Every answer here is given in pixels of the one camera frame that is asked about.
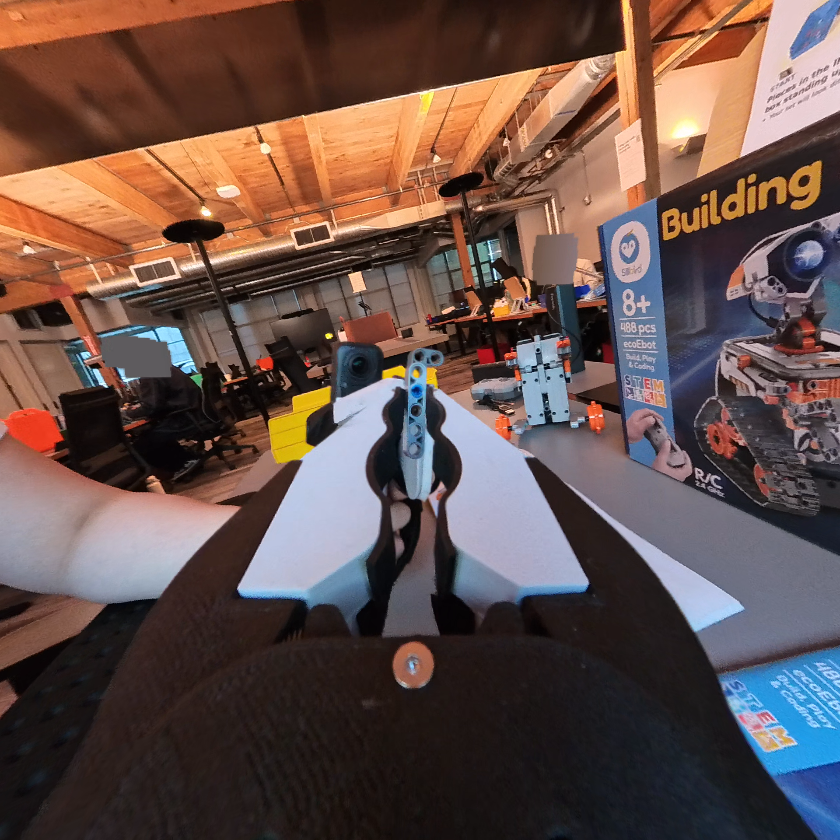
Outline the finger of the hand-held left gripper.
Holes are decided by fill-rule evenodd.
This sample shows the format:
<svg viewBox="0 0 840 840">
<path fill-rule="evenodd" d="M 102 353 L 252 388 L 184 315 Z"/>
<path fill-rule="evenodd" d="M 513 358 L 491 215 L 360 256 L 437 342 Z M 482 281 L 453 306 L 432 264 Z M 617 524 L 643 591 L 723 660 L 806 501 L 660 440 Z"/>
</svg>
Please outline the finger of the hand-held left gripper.
<svg viewBox="0 0 840 840">
<path fill-rule="evenodd" d="M 341 425 L 362 413 L 364 417 L 382 417 L 384 407 L 398 391 L 398 379 L 382 379 L 354 393 L 338 397 L 332 403 L 332 420 Z"/>
</svg>

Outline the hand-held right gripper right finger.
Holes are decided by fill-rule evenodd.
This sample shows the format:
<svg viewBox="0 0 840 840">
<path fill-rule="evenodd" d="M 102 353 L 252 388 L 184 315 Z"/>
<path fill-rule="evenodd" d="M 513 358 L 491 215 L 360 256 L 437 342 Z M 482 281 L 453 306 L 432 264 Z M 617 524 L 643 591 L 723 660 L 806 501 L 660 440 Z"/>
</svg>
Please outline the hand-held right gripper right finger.
<svg viewBox="0 0 840 840">
<path fill-rule="evenodd" d="M 427 397 L 437 502 L 435 621 L 472 634 L 500 602 L 583 593 L 589 581 L 532 471 L 537 463 L 439 390 Z"/>
</svg>

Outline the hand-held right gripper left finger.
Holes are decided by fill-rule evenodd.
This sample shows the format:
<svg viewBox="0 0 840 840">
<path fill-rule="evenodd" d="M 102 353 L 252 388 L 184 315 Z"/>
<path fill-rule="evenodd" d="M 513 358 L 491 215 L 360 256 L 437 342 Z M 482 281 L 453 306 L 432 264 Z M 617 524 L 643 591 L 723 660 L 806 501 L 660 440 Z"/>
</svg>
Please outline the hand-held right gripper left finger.
<svg viewBox="0 0 840 840">
<path fill-rule="evenodd" d="M 396 464 L 403 394 L 381 419 L 341 428 L 302 462 L 238 583 L 244 598 L 335 606 L 355 631 L 382 631 L 395 552 L 385 488 Z"/>
</svg>

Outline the light grey technic beam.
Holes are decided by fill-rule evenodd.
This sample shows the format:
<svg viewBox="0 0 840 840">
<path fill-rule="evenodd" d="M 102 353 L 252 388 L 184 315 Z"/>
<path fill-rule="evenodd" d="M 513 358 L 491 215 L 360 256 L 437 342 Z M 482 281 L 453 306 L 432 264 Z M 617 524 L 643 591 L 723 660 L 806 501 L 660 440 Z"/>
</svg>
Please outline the light grey technic beam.
<svg viewBox="0 0 840 840">
<path fill-rule="evenodd" d="M 400 461 L 406 495 L 413 500 L 425 500 L 432 490 L 434 442 L 427 431 L 427 373 L 443 361 L 439 351 L 418 348 L 406 364 Z"/>
</svg>

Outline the person's left forearm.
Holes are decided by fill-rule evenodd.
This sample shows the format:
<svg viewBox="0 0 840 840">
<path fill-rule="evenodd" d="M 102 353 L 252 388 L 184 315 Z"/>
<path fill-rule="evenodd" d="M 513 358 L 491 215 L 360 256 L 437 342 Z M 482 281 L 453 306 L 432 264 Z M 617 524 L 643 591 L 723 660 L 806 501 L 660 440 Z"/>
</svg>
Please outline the person's left forearm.
<svg viewBox="0 0 840 840">
<path fill-rule="evenodd" d="M 1 583 L 109 604 L 161 596 L 236 507 L 97 483 L 1 431 Z"/>
</svg>

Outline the background grey desk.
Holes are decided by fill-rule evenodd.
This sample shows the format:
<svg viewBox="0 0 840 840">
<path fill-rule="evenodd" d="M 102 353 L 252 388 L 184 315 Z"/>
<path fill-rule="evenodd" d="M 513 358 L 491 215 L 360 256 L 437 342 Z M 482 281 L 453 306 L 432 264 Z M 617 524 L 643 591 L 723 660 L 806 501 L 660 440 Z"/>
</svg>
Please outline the background grey desk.
<svg viewBox="0 0 840 840">
<path fill-rule="evenodd" d="M 436 349 L 446 344 L 448 336 L 441 332 L 426 332 L 404 338 L 400 335 L 376 342 L 375 345 L 382 351 L 385 359 L 396 359 L 406 357 L 417 349 Z"/>
</svg>

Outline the person's left hand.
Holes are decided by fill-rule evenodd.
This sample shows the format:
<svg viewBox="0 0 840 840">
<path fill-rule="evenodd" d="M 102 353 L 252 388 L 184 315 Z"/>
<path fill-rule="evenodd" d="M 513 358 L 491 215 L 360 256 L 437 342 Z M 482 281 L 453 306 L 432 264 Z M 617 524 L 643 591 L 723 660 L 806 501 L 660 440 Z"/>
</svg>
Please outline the person's left hand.
<svg viewBox="0 0 840 840">
<path fill-rule="evenodd" d="M 436 517 L 430 500 L 408 497 L 395 479 L 388 483 L 386 496 L 392 521 L 395 578 L 405 570 L 433 569 Z"/>
</svg>

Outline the brown cardboard box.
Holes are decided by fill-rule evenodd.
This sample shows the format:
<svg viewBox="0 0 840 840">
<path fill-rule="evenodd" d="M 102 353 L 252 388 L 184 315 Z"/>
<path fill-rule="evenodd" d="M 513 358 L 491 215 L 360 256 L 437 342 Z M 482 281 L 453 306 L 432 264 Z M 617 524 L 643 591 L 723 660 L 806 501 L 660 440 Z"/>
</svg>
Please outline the brown cardboard box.
<svg viewBox="0 0 840 840">
<path fill-rule="evenodd" d="M 388 311 L 370 316 L 343 320 L 346 340 L 354 343 L 380 343 L 397 338 L 397 330 Z"/>
</svg>

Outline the black monitor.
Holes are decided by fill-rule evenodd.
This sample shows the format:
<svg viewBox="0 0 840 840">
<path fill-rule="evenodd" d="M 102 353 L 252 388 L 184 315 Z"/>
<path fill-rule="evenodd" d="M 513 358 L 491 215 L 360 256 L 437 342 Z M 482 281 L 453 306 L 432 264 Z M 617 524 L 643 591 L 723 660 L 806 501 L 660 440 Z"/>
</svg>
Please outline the black monitor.
<svg viewBox="0 0 840 840">
<path fill-rule="evenodd" d="M 276 341 L 288 338 L 291 346 L 302 353 L 330 351 L 338 336 L 328 309 L 308 309 L 275 320 L 269 324 Z"/>
</svg>

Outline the yellow plastic bin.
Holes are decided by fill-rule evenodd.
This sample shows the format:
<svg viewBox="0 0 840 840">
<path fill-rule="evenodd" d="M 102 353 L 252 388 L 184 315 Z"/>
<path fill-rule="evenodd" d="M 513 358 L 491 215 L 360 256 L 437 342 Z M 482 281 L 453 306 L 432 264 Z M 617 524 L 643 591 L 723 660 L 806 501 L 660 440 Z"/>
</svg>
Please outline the yellow plastic bin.
<svg viewBox="0 0 840 840">
<path fill-rule="evenodd" d="M 403 368 L 402 386 L 398 386 L 397 392 L 401 392 L 406 398 L 406 390 L 404 386 L 405 372 L 406 366 L 405 368 Z M 331 388 L 325 388 L 320 391 L 317 391 L 315 396 L 303 395 L 301 397 L 295 397 L 292 401 L 293 407 L 291 414 L 272 419 L 269 422 L 269 439 L 271 444 L 271 451 L 277 463 L 281 464 L 295 459 L 300 459 L 309 450 L 314 448 L 307 444 L 307 418 L 310 414 L 314 413 L 320 407 L 327 405 L 330 401 L 330 397 Z M 402 421 L 398 431 L 398 440 L 394 441 L 393 437 L 387 437 L 385 440 L 386 443 L 389 444 L 392 447 L 392 449 L 395 450 L 395 454 L 399 462 L 401 462 L 400 447 L 405 410 L 406 405 L 401 410 Z M 330 436 L 333 436 L 337 430 L 344 427 L 348 427 L 350 431 L 356 433 L 356 422 L 359 419 L 381 419 L 385 422 L 388 420 L 388 416 L 363 416 L 363 414 L 360 413 L 350 418 L 346 422 L 342 423 L 341 425 L 337 425 Z"/>
</svg>

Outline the grey orange toy robot model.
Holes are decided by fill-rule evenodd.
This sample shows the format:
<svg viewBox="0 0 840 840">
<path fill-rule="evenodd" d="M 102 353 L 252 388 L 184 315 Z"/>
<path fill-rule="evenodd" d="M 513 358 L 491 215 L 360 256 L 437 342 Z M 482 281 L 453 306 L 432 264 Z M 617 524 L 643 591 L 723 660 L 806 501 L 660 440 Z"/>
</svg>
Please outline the grey orange toy robot model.
<svg viewBox="0 0 840 840">
<path fill-rule="evenodd" d="M 570 409 L 568 384 L 571 383 L 571 338 L 565 332 L 536 336 L 520 341 L 514 351 L 504 355 L 508 367 L 514 370 L 521 387 L 526 417 L 511 423 L 500 414 L 496 432 L 506 440 L 521 435 L 529 427 L 567 423 L 572 428 L 588 423 L 595 434 L 605 427 L 602 405 L 592 401 L 586 416 L 573 417 Z"/>
</svg>

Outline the open instruction booklet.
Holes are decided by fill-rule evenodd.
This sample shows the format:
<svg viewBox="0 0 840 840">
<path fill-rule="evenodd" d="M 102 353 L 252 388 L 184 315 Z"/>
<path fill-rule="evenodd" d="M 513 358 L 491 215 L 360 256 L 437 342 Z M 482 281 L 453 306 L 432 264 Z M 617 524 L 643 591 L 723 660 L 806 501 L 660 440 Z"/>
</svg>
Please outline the open instruction booklet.
<svg viewBox="0 0 840 840">
<path fill-rule="evenodd" d="M 476 416 L 484 425 L 496 432 L 488 424 L 488 411 L 480 410 L 474 413 L 465 404 L 454 400 Z M 517 444 L 510 444 L 519 449 L 527 458 L 534 459 L 537 463 L 536 466 L 543 466 L 543 463 L 527 449 Z M 579 492 L 575 487 L 564 483 L 550 469 L 548 476 L 551 490 L 560 488 L 565 492 L 565 496 L 560 500 L 560 513 L 554 514 L 570 541 L 570 545 L 572 546 L 573 526 L 582 526 L 583 535 L 586 538 L 593 538 L 595 541 L 595 558 L 607 561 L 607 580 L 609 582 L 618 582 L 619 573 L 631 570 L 630 560 L 626 560 L 619 552 L 623 546 L 627 546 L 631 556 L 638 558 L 642 568 L 652 573 L 657 583 L 665 589 L 667 603 L 678 606 L 693 631 L 697 632 L 742 611 L 742 604 L 732 595 L 640 537 L 626 525 L 610 516 L 591 498 Z M 583 549 L 572 548 L 581 567 L 583 567 Z M 585 574 L 589 583 L 595 582 L 594 572 L 585 572 Z"/>
</svg>

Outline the long wooden workbench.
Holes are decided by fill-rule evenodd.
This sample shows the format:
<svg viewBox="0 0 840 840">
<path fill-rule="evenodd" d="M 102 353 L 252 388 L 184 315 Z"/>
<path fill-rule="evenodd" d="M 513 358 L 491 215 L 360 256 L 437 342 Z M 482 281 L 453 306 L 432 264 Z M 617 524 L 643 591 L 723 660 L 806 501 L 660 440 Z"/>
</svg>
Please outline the long wooden workbench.
<svg viewBox="0 0 840 840">
<path fill-rule="evenodd" d="M 511 312 L 507 307 L 502 307 L 500 314 L 493 314 L 491 316 L 492 324 L 500 324 L 504 330 L 516 331 L 518 325 L 529 323 L 530 321 L 537 321 L 537 323 L 548 322 L 549 311 L 545 307 L 525 308 L 521 311 Z M 469 350 L 469 339 L 467 333 L 474 329 L 478 331 L 477 346 L 485 346 L 487 343 L 482 337 L 488 333 L 487 316 L 481 311 L 474 313 L 472 311 L 453 311 L 438 318 L 431 318 L 427 321 L 427 326 L 430 331 L 438 331 L 444 335 L 444 341 L 448 343 L 451 341 L 451 336 L 448 332 L 448 327 L 452 326 L 455 329 L 455 340 L 458 344 L 459 353 L 461 356 L 466 356 Z"/>
</svg>

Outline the black upright router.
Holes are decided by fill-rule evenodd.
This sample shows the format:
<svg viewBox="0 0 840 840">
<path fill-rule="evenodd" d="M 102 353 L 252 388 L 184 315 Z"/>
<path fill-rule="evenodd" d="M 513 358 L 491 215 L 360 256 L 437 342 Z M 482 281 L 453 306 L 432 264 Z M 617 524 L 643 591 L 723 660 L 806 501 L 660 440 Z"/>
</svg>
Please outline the black upright router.
<svg viewBox="0 0 840 840">
<path fill-rule="evenodd" d="M 552 333 L 562 333 L 570 339 L 573 374 L 585 371 L 585 355 L 581 342 L 581 326 L 574 286 L 562 284 L 545 288 L 545 304 Z"/>
</svg>

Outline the black mesh office chair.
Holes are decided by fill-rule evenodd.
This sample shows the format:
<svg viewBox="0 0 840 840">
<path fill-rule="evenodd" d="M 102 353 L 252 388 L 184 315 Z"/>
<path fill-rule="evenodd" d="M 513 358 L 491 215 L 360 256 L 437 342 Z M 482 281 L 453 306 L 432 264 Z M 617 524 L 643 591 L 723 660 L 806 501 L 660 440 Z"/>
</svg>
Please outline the black mesh office chair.
<svg viewBox="0 0 840 840">
<path fill-rule="evenodd" d="M 95 386 L 59 395 L 68 466 L 108 487 L 145 492 L 151 469 L 123 429 L 119 394 Z"/>
</svg>

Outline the orange plastic case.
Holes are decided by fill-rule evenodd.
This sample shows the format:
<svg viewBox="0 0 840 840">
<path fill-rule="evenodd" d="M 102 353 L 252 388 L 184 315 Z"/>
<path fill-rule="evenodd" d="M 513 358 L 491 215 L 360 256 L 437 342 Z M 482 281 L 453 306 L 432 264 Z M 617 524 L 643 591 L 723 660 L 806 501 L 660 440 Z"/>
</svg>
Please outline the orange plastic case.
<svg viewBox="0 0 840 840">
<path fill-rule="evenodd" d="M 19 409 L 2 420 L 13 438 L 42 455 L 54 452 L 64 441 L 57 420 L 46 410 Z"/>
</svg>

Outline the blue robot kit box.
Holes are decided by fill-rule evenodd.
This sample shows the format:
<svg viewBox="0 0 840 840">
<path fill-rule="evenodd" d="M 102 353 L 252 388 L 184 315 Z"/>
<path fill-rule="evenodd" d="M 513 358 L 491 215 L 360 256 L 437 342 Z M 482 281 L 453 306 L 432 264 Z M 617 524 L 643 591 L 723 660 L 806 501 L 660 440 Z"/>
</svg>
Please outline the blue robot kit box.
<svg viewBox="0 0 840 840">
<path fill-rule="evenodd" d="M 838 115 L 598 234 L 629 458 L 838 553 Z"/>
</svg>

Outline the blue robot kit manual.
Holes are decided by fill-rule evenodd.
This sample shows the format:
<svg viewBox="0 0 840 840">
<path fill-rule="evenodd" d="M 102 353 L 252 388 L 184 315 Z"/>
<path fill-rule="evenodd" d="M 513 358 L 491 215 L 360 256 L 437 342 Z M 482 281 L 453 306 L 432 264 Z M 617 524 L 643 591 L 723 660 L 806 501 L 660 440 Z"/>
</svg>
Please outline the blue robot kit manual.
<svg viewBox="0 0 840 840">
<path fill-rule="evenodd" d="M 818 838 L 839 838 L 839 647 L 718 677 L 763 767 Z"/>
</svg>

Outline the white paper notice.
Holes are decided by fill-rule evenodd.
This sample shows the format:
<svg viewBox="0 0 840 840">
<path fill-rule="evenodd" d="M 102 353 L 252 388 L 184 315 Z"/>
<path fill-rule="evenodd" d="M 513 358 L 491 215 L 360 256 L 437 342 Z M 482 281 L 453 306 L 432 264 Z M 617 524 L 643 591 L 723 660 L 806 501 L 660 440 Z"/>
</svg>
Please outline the white paper notice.
<svg viewBox="0 0 840 840">
<path fill-rule="evenodd" d="M 621 189 L 628 192 L 644 184 L 647 177 L 643 126 L 637 119 L 614 139 Z"/>
</svg>

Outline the white instruction poster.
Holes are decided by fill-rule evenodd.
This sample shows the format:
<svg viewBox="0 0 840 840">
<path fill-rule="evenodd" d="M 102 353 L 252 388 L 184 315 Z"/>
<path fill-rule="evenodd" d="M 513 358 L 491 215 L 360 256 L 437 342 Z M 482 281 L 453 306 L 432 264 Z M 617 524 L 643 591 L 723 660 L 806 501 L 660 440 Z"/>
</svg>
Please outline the white instruction poster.
<svg viewBox="0 0 840 840">
<path fill-rule="evenodd" d="M 775 1 L 741 156 L 839 110 L 839 1 Z"/>
</svg>

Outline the silver air duct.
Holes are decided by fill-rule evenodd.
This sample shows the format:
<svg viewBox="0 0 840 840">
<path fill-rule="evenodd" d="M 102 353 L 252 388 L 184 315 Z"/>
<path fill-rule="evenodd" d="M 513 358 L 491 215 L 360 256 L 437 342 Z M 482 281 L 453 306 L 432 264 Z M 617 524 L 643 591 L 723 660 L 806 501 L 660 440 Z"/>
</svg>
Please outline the silver air duct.
<svg viewBox="0 0 840 840">
<path fill-rule="evenodd" d="M 439 199 L 424 205 L 393 209 L 368 217 L 357 217 L 330 223 L 334 242 L 316 248 L 295 250 L 289 233 L 250 241 L 244 245 L 209 254 L 212 266 L 218 276 L 244 269 L 276 264 L 287 257 L 310 256 L 332 247 L 360 243 L 364 240 L 418 228 L 424 224 L 442 219 L 461 209 L 459 198 Z M 178 282 L 204 280 L 207 275 L 200 257 L 175 259 L 182 278 L 147 287 L 138 287 L 130 269 L 107 280 L 94 281 L 87 285 L 86 292 L 93 298 L 107 300 L 120 298 L 140 291 L 169 287 Z"/>
</svg>

